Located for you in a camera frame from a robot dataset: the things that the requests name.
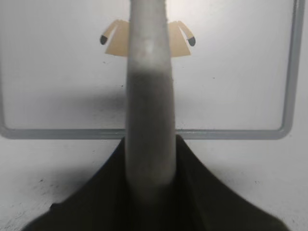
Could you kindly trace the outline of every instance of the white backdrop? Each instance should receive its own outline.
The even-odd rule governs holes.
[[[196,45],[173,58],[176,125],[278,129],[294,0],[168,0]],[[128,0],[3,0],[0,63],[8,128],[123,128],[126,58],[100,35]]]

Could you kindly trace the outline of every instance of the black tip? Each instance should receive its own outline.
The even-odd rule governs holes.
[[[107,42],[107,39],[108,38],[106,36],[102,35],[101,36],[101,44],[104,45]]]
[[[188,42],[189,42],[189,45],[191,45],[193,47],[196,44],[196,39],[194,37],[192,37],[188,40]]]

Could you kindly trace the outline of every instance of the white surface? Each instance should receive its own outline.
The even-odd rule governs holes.
[[[308,230],[308,17],[304,28],[294,127],[286,138],[188,142],[224,183],[284,220],[292,231]],[[68,197],[94,174],[117,144],[1,138],[0,230],[19,230],[47,211],[52,202]]]
[[[281,126],[293,2],[167,1],[196,38],[172,60],[177,128]],[[99,38],[128,13],[128,0],[0,1],[6,126],[123,128],[126,58]]]

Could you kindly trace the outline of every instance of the paper figure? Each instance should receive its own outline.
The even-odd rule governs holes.
[[[168,24],[169,26],[169,41],[171,57],[181,57],[191,55],[187,42],[182,35],[182,32],[186,36],[188,43],[193,47],[196,44],[196,40],[189,28],[181,21],[175,21]],[[101,44],[104,45],[111,39],[106,54],[112,54],[116,56],[128,56],[128,35],[129,35],[129,22],[124,20],[115,20],[101,36]]]

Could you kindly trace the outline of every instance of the metal frame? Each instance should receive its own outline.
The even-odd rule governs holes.
[[[304,11],[305,0],[294,0],[283,118],[279,129],[180,129],[177,130],[177,134],[191,140],[277,140],[285,137],[290,132],[293,123]],[[114,140],[125,136],[124,129],[10,129],[5,126],[3,115],[3,102],[1,99],[0,133],[2,136],[10,139]]]

